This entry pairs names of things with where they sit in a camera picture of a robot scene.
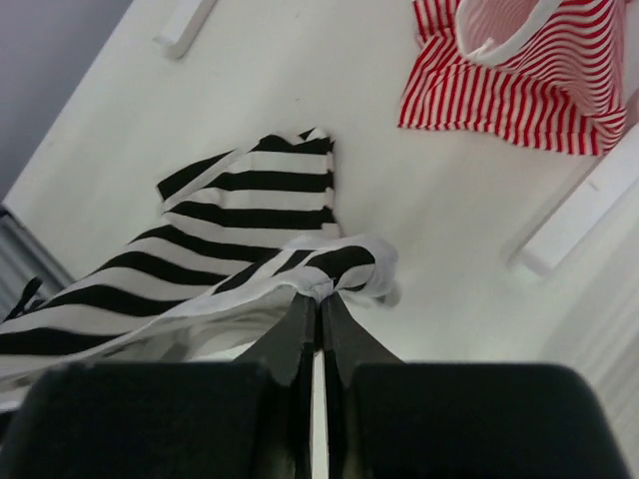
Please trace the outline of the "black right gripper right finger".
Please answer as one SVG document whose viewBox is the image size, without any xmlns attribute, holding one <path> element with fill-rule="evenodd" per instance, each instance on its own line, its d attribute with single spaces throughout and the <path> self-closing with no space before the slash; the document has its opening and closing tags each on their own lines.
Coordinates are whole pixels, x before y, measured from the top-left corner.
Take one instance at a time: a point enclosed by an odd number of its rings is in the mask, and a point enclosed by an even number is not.
<svg viewBox="0 0 639 479">
<path fill-rule="evenodd" d="M 404 362 L 321 305 L 332 478 L 626 478 L 588 383 L 544 363 Z"/>
</svg>

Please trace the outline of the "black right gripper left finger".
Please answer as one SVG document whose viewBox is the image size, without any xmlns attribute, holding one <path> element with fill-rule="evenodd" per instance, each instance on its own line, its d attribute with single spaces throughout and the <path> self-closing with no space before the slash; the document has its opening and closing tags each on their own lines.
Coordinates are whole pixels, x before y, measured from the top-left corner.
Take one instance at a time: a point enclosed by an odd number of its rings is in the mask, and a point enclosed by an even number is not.
<svg viewBox="0 0 639 479">
<path fill-rule="evenodd" d="M 308 478 L 317 304 L 226 362 L 75 363 L 11 420 L 5 478 Z"/>
</svg>

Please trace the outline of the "red white striped tank top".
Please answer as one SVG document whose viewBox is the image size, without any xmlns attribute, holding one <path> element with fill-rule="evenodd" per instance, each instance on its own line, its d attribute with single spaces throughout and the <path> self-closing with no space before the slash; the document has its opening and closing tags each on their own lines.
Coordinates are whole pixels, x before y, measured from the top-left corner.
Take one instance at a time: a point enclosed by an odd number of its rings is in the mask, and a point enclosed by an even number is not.
<svg viewBox="0 0 639 479">
<path fill-rule="evenodd" d="M 601 156 L 622 138 L 625 1 L 415 1 L 410 130 Z"/>
</svg>

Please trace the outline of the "black white striped tank top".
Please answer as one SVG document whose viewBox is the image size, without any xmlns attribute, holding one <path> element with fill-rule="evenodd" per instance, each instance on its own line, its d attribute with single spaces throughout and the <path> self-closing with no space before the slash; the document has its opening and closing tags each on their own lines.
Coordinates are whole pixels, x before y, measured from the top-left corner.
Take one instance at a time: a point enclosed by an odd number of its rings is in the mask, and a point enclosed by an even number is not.
<svg viewBox="0 0 639 479">
<path fill-rule="evenodd" d="M 333 141 L 270 134 L 175 171 L 159 222 L 71 285 L 1 324 L 1 406 L 80 360 L 189 361 L 255 341 L 296 294 L 397 298 L 397 253 L 345 236 Z"/>
</svg>

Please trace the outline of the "white clothes rack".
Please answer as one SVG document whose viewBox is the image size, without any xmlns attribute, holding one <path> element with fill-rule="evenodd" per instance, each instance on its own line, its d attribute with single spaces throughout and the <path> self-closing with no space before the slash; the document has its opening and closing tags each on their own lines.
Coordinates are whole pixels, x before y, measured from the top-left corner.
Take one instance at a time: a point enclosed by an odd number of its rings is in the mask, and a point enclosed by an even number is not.
<svg viewBox="0 0 639 479">
<path fill-rule="evenodd" d="M 406 1 L 224 1 L 179 72 L 196 132 L 226 150 L 320 126 L 336 141 L 338 219 L 383 236 L 406 270 L 547 276 L 580 254 L 638 261 L 638 140 L 602 161 L 396 121 L 416 59 Z"/>
</svg>

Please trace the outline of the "aluminium rail frame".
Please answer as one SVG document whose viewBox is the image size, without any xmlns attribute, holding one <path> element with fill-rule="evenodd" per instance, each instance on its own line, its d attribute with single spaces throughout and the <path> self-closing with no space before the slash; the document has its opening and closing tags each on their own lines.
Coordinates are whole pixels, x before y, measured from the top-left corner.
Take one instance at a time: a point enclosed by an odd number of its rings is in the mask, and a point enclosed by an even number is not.
<svg viewBox="0 0 639 479">
<path fill-rule="evenodd" d="M 1 321 L 44 303 L 75 279 L 1 206 Z"/>
</svg>

